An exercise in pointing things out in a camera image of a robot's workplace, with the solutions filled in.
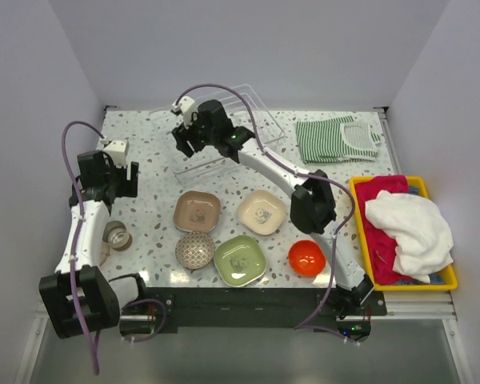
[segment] cable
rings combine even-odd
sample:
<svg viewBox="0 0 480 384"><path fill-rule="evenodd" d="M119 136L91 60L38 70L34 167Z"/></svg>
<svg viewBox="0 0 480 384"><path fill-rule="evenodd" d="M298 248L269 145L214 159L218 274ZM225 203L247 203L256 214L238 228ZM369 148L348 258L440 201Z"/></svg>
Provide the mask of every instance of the cable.
<svg viewBox="0 0 480 384"><path fill-rule="evenodd" d="M254 119L253 111L250 108L249 103L247 103L247 101L244 99L244 97L241 96L240 93L237 92L236 90L233 90L233 89L229 88L228 86L222 86L220 84L213 84L213 83L198 84L198 85L192 86L191 88L182 92L182 94L180 94L179 97L176 99L175 104L176 105L179 104L180 100L186 94L191 92L192 90L196 90L196 89L199 89L199 88L206 88L206 87L219 88L221 90L225 90L227 92L230 92L234 96L236 96L242 102L242 104L244 105L244 107L247 110L247 113L250 117L250 121L251 121L253 129L254 129L254 136L255 136L255 139L256 139L256 143L258 144L258 147L259 147L260 151L263 152L264 155L267 156L268 159L270 159L274 164L276 164L280 168L284 169L285 171L291 172L292 174L294 174L293 169L289 168L286 164L277 160L274 156L272 156L272 154L270 152L265 151L265 146L263 145L263 143L262 143L262 141L259 137L259 134L258 134L258 127L256 126L256 121ZM345 224L347 224L347 222L352 218L352 216L354 216L355 200L354 200L354 196L352 196L350 191L347 188L345 188L342 184L340 184L339 182L336 182L335 180L331 180L329 178L323 178L322 176L317 176L316 174L302 174L300 172L296 173L296 176L301 177L301 178L314 178L315 180L319 180L319 181L322 181L322 182L328 182L329 184L332 184L332 185L336 186L337 188L343 190L346 193L346 195L350 198L350 201L352 202L352 207L350 209L349 214L345 217L345 219L343 219L342 222L339 223L339 225L336 227L336 229L333 232L332 255L330 257L330 280L329 280L329 285L327 287L327 290L326 290L322 300L318 304L316 310L314 310L314 312L312 314L310 314L306 319L304 319L304 321L302 321L300 324L298 324L294 328L294 329L299 329L299 328L310 328L310 327L312 327L312 326L309 326L308 323L311 320L313 320L315 318L315 316L317 316L318 312L320 312L320 310L326 304L326 301L327 301L327 299L330 295L330 292L332 290L333 279L334 279L334 272L336 271L336 241L337 241L338 233L339 233L340 229L343 228L345 226Z"/></svg>
<svg viewBox="0 0 480 384"><path fill-rule="evenodd" d="M76 267L75 267L75 259L76 259L76 249L77 249L77 244L78 244L78 236L80 235L80 231L82 230L82 224L83 224L83 218L85 215L85 209L83 205L83 197L82 197L82 192L80 191L80 187L78 186L78 181L76 177L74 176L74 173L71 169L71 164L70 161L67 158L67 149L66 149L66 136L68 130L72 126L75 126L77 124L87 126L88 128L91 128L96 134L100 137L103 138L102 133L94 128L91 124L87 122L80 122L80 121L74 121L70 122L65 128L64 131L62 132L62 158L64 159L64 165L66 166L67 173L70 176L71 179L71 184L73 184L73 189L77 195L77 200L78 200L78 206L80 209L80 218L78 219L77 222L77 227L74 230L73 234L73 239L71 240L71 248L70 248L70 285L71 285L71 295L73 296L73 304L74 304L74 311L77 314L78 322L80 323L80 327L82 328L82 332L86 337L87 341L87 346L89 347L90 351L90 357L92 360L93 364L93 372L94 374L99 374L99 363L98 363L98 341L99 341L99 331L96 332L96 336L94 337L94 340L92 339L90 332L89 332L89 327L87 326L86 323L86 318L82 312L82 307L80 306L80 301L78 300L78 292L77 292L77 279L76 279Z"/></svg>
<svg viewBox="0 0 480 384"><path fill-rule="evenodd" d="M138 300L136 302L129 302L128 304L126 304L123 307L123 309L125 310L126 308L129 308L131 306L139 306L141 304L155 304L157 306L160 306L162 308L163 318L162 318L162 321L160 322L160 326L155 331L152 331L149 335L147 335L143 338L134 338L132 336L129 339L130 342L147 342L148 340L151 340L152 338L154 338L160 332L160 330L162 330L163 325L166 323L166 319L167 319L166 306L164 306L162 302L160 302L159 300L157 300L155 298L144 298L143 300Z"/></svg>

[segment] clear plastic dish rack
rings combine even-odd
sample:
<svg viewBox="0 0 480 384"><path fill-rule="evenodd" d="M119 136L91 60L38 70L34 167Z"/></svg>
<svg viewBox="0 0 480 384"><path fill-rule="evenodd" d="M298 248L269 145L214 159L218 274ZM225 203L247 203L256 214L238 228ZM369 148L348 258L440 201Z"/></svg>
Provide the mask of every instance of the clear plastic dish rack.
<svg viewBox="0 0 480 384"><path fill-rule="evenodd" d="M215 92L213 89L195 90L189 96L195 99L198 104L212 98L219 100L224 105L234 125L244 126L252 130L249 115L242 102L225 90ZM285 135L284 130L275 121L251 86L245 84L235 86L233 89L244 97L253 110L260 139L272 150L277 150L278 142ZM159 137L163 140L164 147L170 149L167 152L171 156L170 170L183 187L199 184L209 177L231 171L238 166L232 160L221 157L217 150L211 146L196 153L192 158L187 158L183 153L176 150L176 141L171 131L182 123L182 117L174 116L170 112L170 106L150 112L150 120L154 128L160 132Z"/></svg>

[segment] beige square plate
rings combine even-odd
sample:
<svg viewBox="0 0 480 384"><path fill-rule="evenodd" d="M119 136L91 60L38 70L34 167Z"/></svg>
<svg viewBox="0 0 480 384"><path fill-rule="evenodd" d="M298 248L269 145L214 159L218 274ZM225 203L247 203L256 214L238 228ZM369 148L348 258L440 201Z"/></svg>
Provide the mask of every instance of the beige square plate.
<svg viewBox="0 0 480 384"><path fill-rule="evenodd" d="M217 196L191 190L178 199L174 224L188 232L210 232L217 225L221 202Z"/></svg>
<svg viewBox="0 0 480 384"><path fill-rule="evenodd" d="M238 220L257 234L275 232L286 217L285 204L266 190L255 190L238 206Z"/></svg>

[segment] cream plate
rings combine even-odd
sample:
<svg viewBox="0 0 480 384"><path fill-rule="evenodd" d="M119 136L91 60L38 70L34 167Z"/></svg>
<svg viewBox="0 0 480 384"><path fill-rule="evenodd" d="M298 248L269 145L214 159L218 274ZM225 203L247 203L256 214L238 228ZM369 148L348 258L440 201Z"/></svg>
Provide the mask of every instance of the cream plate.
<svg viewBox="0 0 480 384"><path fill-rule="evenodd" d="M284 203L266 190L255 190L238 206L238 220L257 234L276 231L286 217Z"/></svg>

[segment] white wall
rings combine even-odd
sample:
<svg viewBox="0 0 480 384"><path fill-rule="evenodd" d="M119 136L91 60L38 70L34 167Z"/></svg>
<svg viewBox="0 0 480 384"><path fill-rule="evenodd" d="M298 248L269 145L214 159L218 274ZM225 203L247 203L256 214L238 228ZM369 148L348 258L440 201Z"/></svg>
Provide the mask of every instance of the white wall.
<svg viewBox="0 0 480 384"><path fill-rule="evenodd" d="M426 180L454 232L454 304L480 382L480 0L451 0L390 107L408 174Z"/></svg>
<svg viewBox="0 0 480 384"><path fill-rule="evenodd" d="M48 2L0 0L0 383L14 380L38 280L69 229L62 128L76 118L99 124L100 109ZM70 152L95 143L76 128Z"/></svg>
<svg viewBox="0 0 480 384"><path fill-rule="evenodd" d="M448 0L50 0L101 102L165 106L198 82L268 106L387 106Z"/></svg>

